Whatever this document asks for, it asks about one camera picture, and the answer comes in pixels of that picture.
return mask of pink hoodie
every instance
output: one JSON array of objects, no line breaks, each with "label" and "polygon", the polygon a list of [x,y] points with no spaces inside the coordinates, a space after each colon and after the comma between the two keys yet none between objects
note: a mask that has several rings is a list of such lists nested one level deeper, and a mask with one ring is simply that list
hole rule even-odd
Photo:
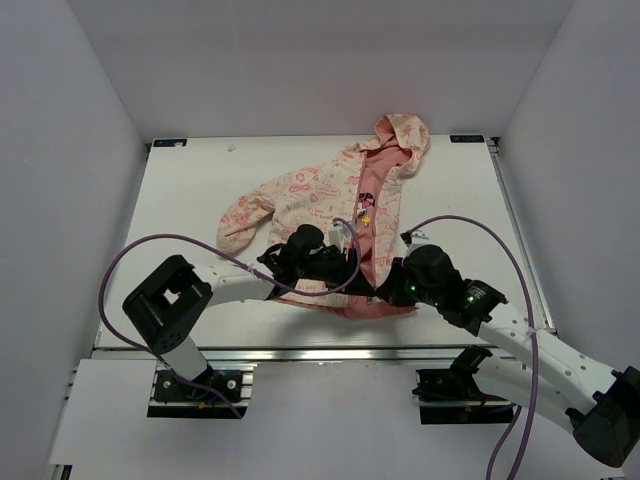
[{"label": "pink hoodie", "polygon": [[[299,225],[310,223],[325,236],[335,217],[354,219],[362,249],[362,272],[377,288],[396,255],[393,243],[400,217],[402,178],[415,173],[428,148],[426,125],[415,115],[385,115],[376,138],[351,145],[331,162],[287,173],[241,196],[220,220],[218,248],[233,253],[247,245],[257,224],[272,217],[269,246],[286,242]],[[306,292],[324,283],[298,281]],[[329,310],[348,318],[397,315],[413,308],[391,307],[378,299],[333,294],[284,295],[280,301]]]}]

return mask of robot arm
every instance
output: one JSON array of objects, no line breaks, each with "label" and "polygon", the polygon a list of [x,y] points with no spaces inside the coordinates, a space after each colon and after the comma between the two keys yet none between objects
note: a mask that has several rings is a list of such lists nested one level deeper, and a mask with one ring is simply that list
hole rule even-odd
[{"label": "robot arm", "polygon": [[[295,287],[298,279],[339,286],[356,261],[344,249],[345,236],[330,235],[325,246],[315,227],[301,226],[287,244],[271,247],[259,261],[275,279]],[[452,325],[510,353],[531,366],[530,329],[504,295],[479,280],[463,279],[449,257],[420,236],[395,258],[385,283],[374,289],[361,272],[342,293],[378,296],[391,305],[426,303]],[[171,302],[167,297],[177,295]],[[179,255],[163,262],[125,300],[123,309],[149,349],[187,380],[205,384],[212,376],[189,332],[209,307],[247,299],[266,300],[286,293],[234,266],[194,267]],[[569,347],[546,331],[536,332],[539,351],[537,411],[572,433],[591,456],[619,467],[640,439],[640,372],[620,373]],[[452,375],[484,393],[522,406],[529,402],[531,377],[518,363],[470,347],[454,361]]]}]

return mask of white tabletop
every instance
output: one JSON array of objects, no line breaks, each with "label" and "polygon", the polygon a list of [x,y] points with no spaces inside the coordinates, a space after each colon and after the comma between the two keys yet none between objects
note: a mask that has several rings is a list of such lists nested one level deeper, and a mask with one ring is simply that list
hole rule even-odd
[{"label": "white tabletop", "polygon": [[[369,136],[189,139],[185,147],[152,148],[127,243],[153,233],[180,233],[215,244],[218,222],[242,194],[278,175],[330,161],[342,148]],[[403,184],[400,230],[442,214],[479,220],[505,240],[523,265],[487,146],[453,144],[433,136],[418,172]],[[270,225],[263,224],[238,258],[255,262],[266,248]],[[522,311],[523,295],[513,267],[500,247],[478,228],[454,221],[430,225],[425,233],[452,258],[463,276],[502,291]],[[397,239],[399,252],[404,247]],[[107,302],[116,328],[140,337],[122,312],[124,298],[163,260],[182,254],[191,263],[221,260],[173,240],[144,244],[121,263]],[[534,305],[536,323],[542,308]],[[191,332],[201,347],[410,347],[481,343],[423,306],[417,313],[377,320],[347,320],[276,302],[249,301],[208,309]],[[99,347],[123,347],[104,327]]]}]

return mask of pink lining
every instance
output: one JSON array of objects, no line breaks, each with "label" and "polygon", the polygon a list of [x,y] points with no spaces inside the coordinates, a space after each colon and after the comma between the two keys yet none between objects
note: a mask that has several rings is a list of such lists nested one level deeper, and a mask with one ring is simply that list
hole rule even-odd
[{"label": "pink lining", "polygon": [[[376,129],[376,133],[380,137],[380,147],[375,150],[365,150],[365,158],[362,162],[362,171],[360,173],[360,184],[358,186],[358,197],[356,198],[354,209],[354,219],[362,252],[360,269],[374,288],[378,287],[375,275],[374,244],[376,209],[380,191],[387,175],[389,175],[389,171],[394,167],[405,165],[411,160],[412,156],[411,150],[400,148],[398,145],[398,139],[395,136],[391,122],[388,120],[386,122],[381,121],[379,127]],[[364,202],[361,202],[360,199],[363,194],[370,194],[372,198],[367,195],[363,199]],[[369,225],[366,225],[365,218],[369,220]],[[415,310],[415,307],[398,308],[392,307],[386,302],[373,302],[365,297],[350,297],[347,308],[320,307],[320,309],[347,318],[362,319],[410,313]]]}]

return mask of cable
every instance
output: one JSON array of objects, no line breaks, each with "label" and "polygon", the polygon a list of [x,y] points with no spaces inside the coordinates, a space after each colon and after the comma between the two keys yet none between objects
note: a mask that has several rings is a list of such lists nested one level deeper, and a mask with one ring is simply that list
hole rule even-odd
[{"label": "cable", "polygon": [[[534,329],[535,325],[533,324],[533,305],[531,302],[531,295],[529,294],[529,289],[527,288],[527,284],[524,279],[524,275],[522,273],[522,270],[520,269],[520,265],[518,265],[518,262],[513,256],[513,253],[511,253],[511,250],[509,250],[509,247],[507,246],[507,244],[504,243],[504,241],[498,236],[497,233],[495,233],[493,230],[491,230],[489,227],[487,227],[483,223],[478,222],[477,220],[473,220],[467,217],[462,217],[459,215],[440,215],[437,217],[430,218],[428,220],[425,220],[422,223],[419,223],[412,229],[408,230],[407,233],[411,234],[416,230],[418,230],[419,228],[424,227],[425,225],[428,225],[430,223],[434,223],[440,220],[458,220],[461,222],[470,223],[487,232],[489,235],[491,235],[494,238],[494,240],[498,242],[498,244],[502,247],[502,250],[504,250],[504,252],[509,257],[509,260],[511,260],[511,264],[513,265],[513,268],[515,269],[516,274],[518,275],[518,280],[520,281],[520,286],[522,287],[522,293],[524,294],[524,301],[527,308],[527,322],[529,324],[529,327],[531,329]],[[533,428],[533,420],[535,417],[536,403],[538,399],[538,364],[539,364],[538,338],[535,332],[531,334],[531,350],[532,350],[533,358],[532,358],[532,365],[531,365],[532,373],[531,373],[531,396],[529,397],[529,411],[527,412],[527,419],[525,421],[524,430],[522,432],[522,439],[520,440],[520,446],[518,447],[518,452],[516,453],[516,458],[513,461],[513,465],[511,466],[509,475],[507,475],[507,480],[513,480],[516,477],[518,473],[518,469],[522,464],[522,459],[527,449],[527,444],[529,443],[529,437],[531,436],[531,430]],[[513,416],[513,419],[511,420],[511,423],[509,424],[507,429],[504,431],[504,433],[498,440],[498,443],[496,444],[493,452],[491,453],[491,458],[489,459],[489,464],[487,465],[487,474],[485,477],[486,480],[491,480],[493,465],[495,464],[496,458],[498,457],[498,453],[500,452],[500,449],[502,448],[502,445],[506,441],[507,437],[513,430],[513,427],[518,421],[518,418],[520,418],[521,413],[522,413],[522,407],[518,406]]]},{"label": "cable", "polygon": [[[143,243],[146,242],[150,242],[151,240],[159,240],[159,239],[172,239],[172,240],[181,240],[183,242],[187,242],[187,243],[191,243],[193,245],[197,245],[198,247],[204,248],[205,250],[215,253],[216,255],[218,255],[219,257],[224,258],[225,260],[228,260],[229,262],[233,263],[234,265],[236,265],[237,267],[252,273],[253,275],[255,275],[256,277],[260,278],[261,280],[265,280],[267,282],[273,283],[274,285],[282,288],[283,290],[290,292],[290,293],[296,293],[298,295],[302,295],[305,297],[321,297],[323,295],[329,295],[331,293],[337,293],[339,291],[341,291],[343,288],[347,287],[351,282],[353,282],[353,280],[356,278],[356,276],[358,275],[358,272],[360,271],[360,261],[361,261],[361,250],[360,250],[360,242],[358,241],[358,235],[356,233],[356,231],[353,229],[353,227],[351,226],[351,224],[349,222],[347,222],[346,220],[343,220],[342,218],[334,218],[333,219],[334,223],[341,223],[342,225],[345,225],[347,227],[347,229],[349,230],[349,233],[351,234],[351,239],[354,243],[355,249],[356,249],[356,266],[353,270],[353,273],[351,274],[351,276],[349,277],[349,279],[344,282],[342,285],[335,287],[335,288],[331,288],[329,290],[326,290],[324,292],[303,292],[301,290],[296,290],[295,288],[291,288],[288,285],[285,285],[284,283],[281,283],[279,281],[277,281],[276,279],[265,275],[262,272],[259,272],[257,270],[254,270],[251,266],[242,263],[240,260],[237,260],[235,258],[233,258],[232,256],[218,250],[215,247],[212,247],[210,245],[207,245],[204,242],[201,242],[200,240],[196,240],[194,238],[191,237],[187,237],[185,235],[178,235],[175,233],[158,233],[155,235],[148,235],[146,237],[142,237],[138,240],[136,240],[135,242],[130,243],[129,245],[127,245],[126,247],[124,247],[122,249],[122,251],[120,251],[120,253],[118,253],[115,258],[111,261],[111,263],[109,264],[109,266],[107,267],[107,271],[105,272],[104,276],[102,277],[102,282],[100,283],[100,289],[98,290],[98,313],[100,315],[100,319],[102,320],[102,323],[104,323],[104,326],[107,328],[107,330],[109,330],[114,337],[116,337],[118,340],[126,343],[127,345],[132,346],[133,348],[135,348],[136,350],[142,350],[143,352],[147,352],[151,355],[153,355],[154,357],[156,357],[160,362],[166,364],[166,362],[162,359],[162,357],[160,357],[159,355],[155,355],[151,350],[149,350],[147,347],[145,347],[144,345],[134,342],[133,340],[131,340],[130,338],[125,337],[123,334],[121,334],[120,332],[118,332],[118,330],[116,330],[116,328],[113,326],[113,324],[109,321],[109,319],[107,318],[107,312],[105,310],[105,296],[106,296],[106,292],[107,292],[107,285],[109,284],[109,280],[111,279],[111,275],[113,274],[113,271],[115,270],[116,266],[118,265],[118,263],[120,263],[120,260],[122,260],[122,258],[129,253],[131,250],[133,250],[135,247],[142,245]],[[192,382],[190,380],[187,380],[186,378],[184,378],[182,375],[178,374],[178,372],[176,372],[173,369],[170,369],[171,374],[174,376],[174,378],[176,380],[178,380],[181,383],[184,383],[185,385],[189,385],[190,387],[194,387],[194,388],[198,388],[200,390],[205,390],[207,392],[213,393],[214,395],[216,395],[218,398],[220,398],[220,400],[222,400],[224,403],[227,404],[227,406],[231,409],[231,411],[234,413],[234,415],[238,418],[242,418],[242,415],[240,414],[240,412],[238,412],[238,410],[236,409],[236,407],[233,406],[233,404],[229,401],[229,399],[227,399],[227,397],[225,397],[220,391],[216,390],[213,387],[210,387],[208,385],[201,385],[199,383],[195,383]]]},{"label": "cable", "polygon": [[487,405],[488,401],[489,401],[489,395],[485,393],[484,398],[480,402],[480,405],[478,405],[477,407],[467,407],[467,412],[471,413],[471,412],[477,412],[478,410],[482,410]]}]

